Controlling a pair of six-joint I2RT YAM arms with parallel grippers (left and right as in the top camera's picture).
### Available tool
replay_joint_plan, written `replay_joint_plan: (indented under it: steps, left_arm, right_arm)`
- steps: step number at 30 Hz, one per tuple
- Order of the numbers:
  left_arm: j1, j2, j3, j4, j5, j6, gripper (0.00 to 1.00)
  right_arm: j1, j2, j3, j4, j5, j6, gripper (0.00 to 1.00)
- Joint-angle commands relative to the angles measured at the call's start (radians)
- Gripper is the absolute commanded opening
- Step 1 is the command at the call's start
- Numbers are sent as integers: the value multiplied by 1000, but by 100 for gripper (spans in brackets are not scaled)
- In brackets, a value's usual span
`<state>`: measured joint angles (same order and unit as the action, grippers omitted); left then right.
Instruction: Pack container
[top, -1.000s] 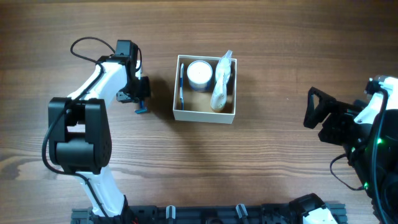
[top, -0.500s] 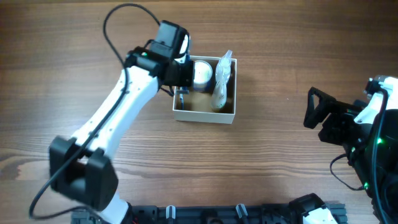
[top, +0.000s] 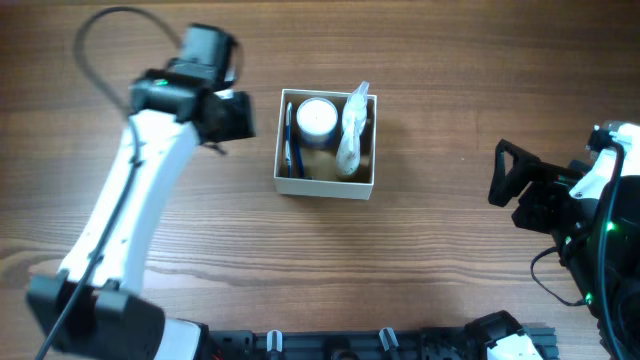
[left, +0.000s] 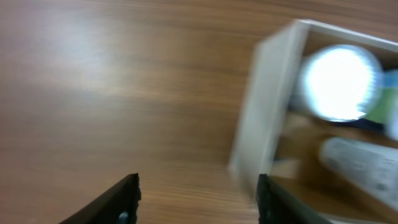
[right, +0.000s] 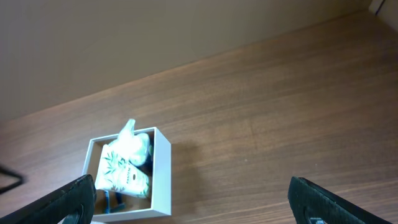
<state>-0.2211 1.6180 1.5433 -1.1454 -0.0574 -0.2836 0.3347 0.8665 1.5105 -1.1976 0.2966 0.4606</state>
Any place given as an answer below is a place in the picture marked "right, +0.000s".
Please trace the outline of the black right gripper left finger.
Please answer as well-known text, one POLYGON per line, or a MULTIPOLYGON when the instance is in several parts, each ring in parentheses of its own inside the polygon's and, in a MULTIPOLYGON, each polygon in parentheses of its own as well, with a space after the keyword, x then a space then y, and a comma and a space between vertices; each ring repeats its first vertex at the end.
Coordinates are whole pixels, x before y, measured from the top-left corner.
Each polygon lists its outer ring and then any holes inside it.
POLYGON ((85 174, 1 218, 5 224, 90 223, 96 202, 93 177, 85 174))

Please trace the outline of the clear foamy liquid bottle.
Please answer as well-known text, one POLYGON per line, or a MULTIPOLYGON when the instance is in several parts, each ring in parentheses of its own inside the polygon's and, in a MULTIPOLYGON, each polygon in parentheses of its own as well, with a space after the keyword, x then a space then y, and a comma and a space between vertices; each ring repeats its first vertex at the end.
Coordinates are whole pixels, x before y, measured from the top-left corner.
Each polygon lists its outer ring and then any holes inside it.
POLYGON ((135 123, 135 119, 129 119, 119 132, 117 149, 132 165, 140 167, 149 157, 150 137, 147 133, 134 134, 135 123))

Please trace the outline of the blue disposable razor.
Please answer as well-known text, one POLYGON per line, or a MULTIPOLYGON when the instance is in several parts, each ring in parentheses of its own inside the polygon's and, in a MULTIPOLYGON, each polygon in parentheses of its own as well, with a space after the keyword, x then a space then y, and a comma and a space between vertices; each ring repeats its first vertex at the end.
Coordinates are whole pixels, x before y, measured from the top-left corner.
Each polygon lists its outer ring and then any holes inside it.
POLYGON ((123 202, 123 195, 121 193, 115 192, 114 197, 116 199, 116 205, 114 207, 111 206, 111 197, 109 191, 104 191, 105 196, 105 214, 120 212, 121 210, 126 208, 126 204, 123 202))

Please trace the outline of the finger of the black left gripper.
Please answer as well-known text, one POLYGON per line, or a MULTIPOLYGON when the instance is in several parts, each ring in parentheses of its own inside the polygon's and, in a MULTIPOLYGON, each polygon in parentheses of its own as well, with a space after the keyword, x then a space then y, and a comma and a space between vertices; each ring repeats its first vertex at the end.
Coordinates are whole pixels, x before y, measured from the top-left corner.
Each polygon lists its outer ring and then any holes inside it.
POLYGON ((24 176, 23 175, 15 172, 13 170, 10 170, 7 167, 1 166, 1 174, 17 179, 16 182, 14 182, 12 184, 9 184, 7 186, 1 187, 1 193, 2 194, 6 193, 6 192, 18 187, 18 186, 20 186, 20 185, 22 185, 24 183, 24 176))

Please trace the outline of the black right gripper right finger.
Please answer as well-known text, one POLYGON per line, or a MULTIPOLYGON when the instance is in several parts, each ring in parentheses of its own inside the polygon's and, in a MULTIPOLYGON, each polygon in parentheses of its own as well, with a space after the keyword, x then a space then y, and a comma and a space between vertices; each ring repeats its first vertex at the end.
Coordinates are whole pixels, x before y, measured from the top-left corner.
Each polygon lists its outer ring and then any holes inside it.
POLYGON ((391 224, 303 177, 291 178, 288 200, 297 223, 391 224))

